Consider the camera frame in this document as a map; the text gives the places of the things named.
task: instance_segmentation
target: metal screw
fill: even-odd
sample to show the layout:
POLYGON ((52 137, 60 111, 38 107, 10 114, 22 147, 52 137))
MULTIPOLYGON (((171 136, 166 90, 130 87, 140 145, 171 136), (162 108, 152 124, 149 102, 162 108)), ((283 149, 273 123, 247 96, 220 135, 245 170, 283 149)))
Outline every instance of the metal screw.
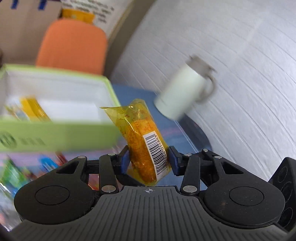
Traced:
POLYGON ((183 187, 183 191, 193 193, 193 192, 197 191, 197 187, 188 185, 188 186, 183 187))
POLYGON ((115 186, 112 186, 112 185, 106 185, 106 186, 103 186, 102 187, 102 191, 103 192, 114 192, 116 190, 116 187, 115 186))

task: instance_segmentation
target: white wall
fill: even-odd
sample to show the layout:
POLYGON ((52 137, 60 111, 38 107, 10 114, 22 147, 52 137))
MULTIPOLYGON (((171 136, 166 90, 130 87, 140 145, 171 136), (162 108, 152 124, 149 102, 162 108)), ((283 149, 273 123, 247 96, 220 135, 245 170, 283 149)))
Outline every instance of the white wall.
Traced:
POLYGON ((159 91, 192 54, 217 70, 189 113, 213 150, 266 180, 296 159, 296 1, 158 0, 111 81, 159 91))

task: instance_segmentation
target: orange cushion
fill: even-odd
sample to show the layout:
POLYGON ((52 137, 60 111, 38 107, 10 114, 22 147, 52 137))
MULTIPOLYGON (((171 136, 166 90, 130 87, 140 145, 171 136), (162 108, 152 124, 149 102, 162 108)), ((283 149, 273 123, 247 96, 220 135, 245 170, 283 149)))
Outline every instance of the orange cushion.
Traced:
POLYGON ((107 44, 106 34, 98 27, 57 20, 46 31, 36 65, 103 74, 107 44))

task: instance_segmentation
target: barcode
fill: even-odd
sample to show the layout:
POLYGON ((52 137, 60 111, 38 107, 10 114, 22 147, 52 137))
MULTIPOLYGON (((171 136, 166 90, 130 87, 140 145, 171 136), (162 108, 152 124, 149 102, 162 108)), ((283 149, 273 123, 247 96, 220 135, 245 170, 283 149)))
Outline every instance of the barcode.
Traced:
POLYGON ((156 176, 167 168, 167 154, 155 131, 143 135, 153 160, 156 176))

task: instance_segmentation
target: yellow snack package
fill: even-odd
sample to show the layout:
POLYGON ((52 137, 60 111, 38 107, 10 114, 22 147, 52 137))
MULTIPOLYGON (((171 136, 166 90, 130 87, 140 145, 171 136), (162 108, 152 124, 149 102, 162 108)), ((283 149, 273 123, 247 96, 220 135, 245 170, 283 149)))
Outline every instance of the yellow snack package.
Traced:
POLYGON ((62 16, 64 18, 72 18, 85 23, 93 23, 95 15, 93 13, 82 12, 74 9, 63 9, 62 16))
POLYGON ((5 106, 7 112, 19 120, 50 121, 35 97, 21 97, 19 101, 5 106))
POLYGON ((154 185, 171 171, 168 146, 144 100, 135 99, 129 106, 101 108, 128 143, 134 178, 145 185, 154 185))

